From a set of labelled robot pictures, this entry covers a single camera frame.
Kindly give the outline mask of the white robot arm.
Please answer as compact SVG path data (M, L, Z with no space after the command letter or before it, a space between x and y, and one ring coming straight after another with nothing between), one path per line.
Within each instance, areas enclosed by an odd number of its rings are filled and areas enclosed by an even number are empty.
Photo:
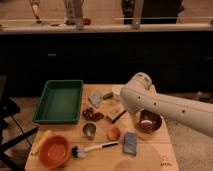
M120 99L127 112L145 109L213 137L213 104L152 92L152 85L147 74L138 72L121 88Z

